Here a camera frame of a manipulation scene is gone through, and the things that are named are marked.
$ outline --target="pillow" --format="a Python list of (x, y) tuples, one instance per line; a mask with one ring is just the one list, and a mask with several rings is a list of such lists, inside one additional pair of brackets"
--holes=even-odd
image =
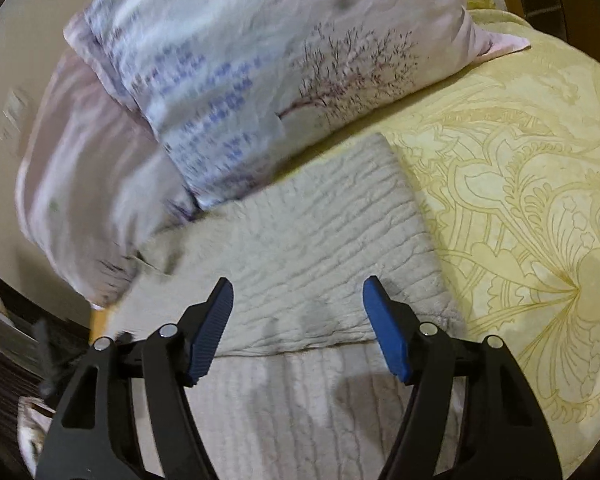
[(465, 1), (94, 0), (65, 37), (209, 208), (374, 108), (528, 45), (475, 26)]
[(16, 180), (25, 236), (92, 304), (106, 306), (136, 273), (139, 244), (194, 209), (145, 120), (115, 102), (75, 53), (46, 88)]

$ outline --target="yellow bed sheet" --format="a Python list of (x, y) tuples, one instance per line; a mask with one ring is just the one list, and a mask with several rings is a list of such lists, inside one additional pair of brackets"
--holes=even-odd
[(532, 47), (378, 110), (286, 173), (384, 134), (469, 337), (506, 340), (568, 475), (600, 438), (600, 65), (512, 14), (472, 15)]

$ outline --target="tree print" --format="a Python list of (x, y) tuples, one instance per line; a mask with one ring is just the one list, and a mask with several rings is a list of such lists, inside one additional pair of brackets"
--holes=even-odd
[(302, 71), (300, 95), (278, 117), (323, 108), (330, 126), (337, 127), (408, 94), (418, 65), (410, 36), (362, 27), (338, 36), (333, 25), (319, 23), (294, 61)]

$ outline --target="blue gripper pad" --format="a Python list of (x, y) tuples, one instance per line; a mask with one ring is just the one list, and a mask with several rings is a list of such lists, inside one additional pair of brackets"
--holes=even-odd
[(216, 355), (222, 333), (234, 308), (233, 285), (228, 280), (223, 280), (211, 293), (208, 302), (212, 304), (208, 305), (205, 320), (191, 345), (191, 361), (187, 375), (193, 384), (197, 384), (198, 380), (209, 372), (211, 361)]
[(396, 325), (387, 301), (390, 301), (378, 279), (367, 278), (362, 288), (362, 303), (371, 327), (376, 333), (382, 355), (389, 371), (405, 383), (411, 377), (409, 366), (409, 347)]

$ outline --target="pink pillow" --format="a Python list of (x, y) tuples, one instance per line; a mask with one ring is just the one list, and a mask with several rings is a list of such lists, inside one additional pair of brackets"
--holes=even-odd
[(114, 101), (71, 50), (42, 99), (16, 209), (22, 232), (54, 270), (106, 306), (135, 276), (137, 247), (195, 207), (148, 123)]

